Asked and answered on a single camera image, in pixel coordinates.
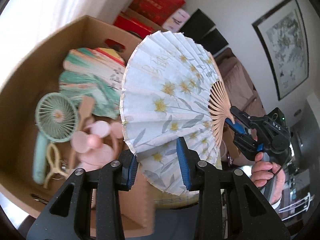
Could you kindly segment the person right hand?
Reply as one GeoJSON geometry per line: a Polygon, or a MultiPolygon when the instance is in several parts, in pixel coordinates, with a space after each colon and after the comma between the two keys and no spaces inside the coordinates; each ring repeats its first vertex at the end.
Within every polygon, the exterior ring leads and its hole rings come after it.
{"type": "Polygon", "coordinates": [[[285,173],[280,165],[263,161],[263,157],[263,152],[260,152],[255,156],[255,164],[252,166],[251,170],[251,181],[256,187],[263,187],[269,180],[275,177],[274,191],[269,203],[276,208],[279,206],[282,197],[282,191],[285,185],[285,173]]]}

